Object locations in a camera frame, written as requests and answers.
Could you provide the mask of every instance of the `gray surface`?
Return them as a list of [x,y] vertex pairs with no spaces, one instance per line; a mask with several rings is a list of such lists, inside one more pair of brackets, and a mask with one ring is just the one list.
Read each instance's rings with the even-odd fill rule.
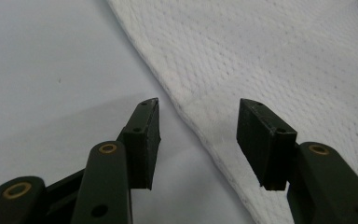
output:
[[162,141],[134,223],[254,223],[104,0],[0,1],[0,184],[78,171],[152,97]]

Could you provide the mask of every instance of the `textured white fabric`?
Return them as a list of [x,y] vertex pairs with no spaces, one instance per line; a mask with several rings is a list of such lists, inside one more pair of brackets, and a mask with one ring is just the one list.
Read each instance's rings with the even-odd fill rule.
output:
[[109,0],[124,30],[257,223],[293,222],[237,145],[240,98],[358,174],[358,0]]

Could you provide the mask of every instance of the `waffle weave fabric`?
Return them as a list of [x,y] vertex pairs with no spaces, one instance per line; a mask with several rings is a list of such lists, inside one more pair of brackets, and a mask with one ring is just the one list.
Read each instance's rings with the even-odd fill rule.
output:
[[293,223],[236,141],[262,102],[358,174],[358,0],[108,0],[129,39],[257,223]]

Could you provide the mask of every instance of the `white table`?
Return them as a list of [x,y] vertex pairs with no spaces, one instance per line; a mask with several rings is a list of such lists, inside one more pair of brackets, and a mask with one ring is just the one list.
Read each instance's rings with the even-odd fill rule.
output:
[[0,1],[0,184],[84,168],[152,97],[162,141],[153,190],[132,191],[134,223],[254,223],[104,0]]

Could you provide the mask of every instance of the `white towel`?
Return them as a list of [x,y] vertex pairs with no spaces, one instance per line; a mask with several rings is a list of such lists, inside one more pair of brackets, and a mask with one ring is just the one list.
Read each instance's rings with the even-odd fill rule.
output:
[[358,0],[109,0],[133,45],[257,223],[292,223],[236,141],[240,98],[358,174]]

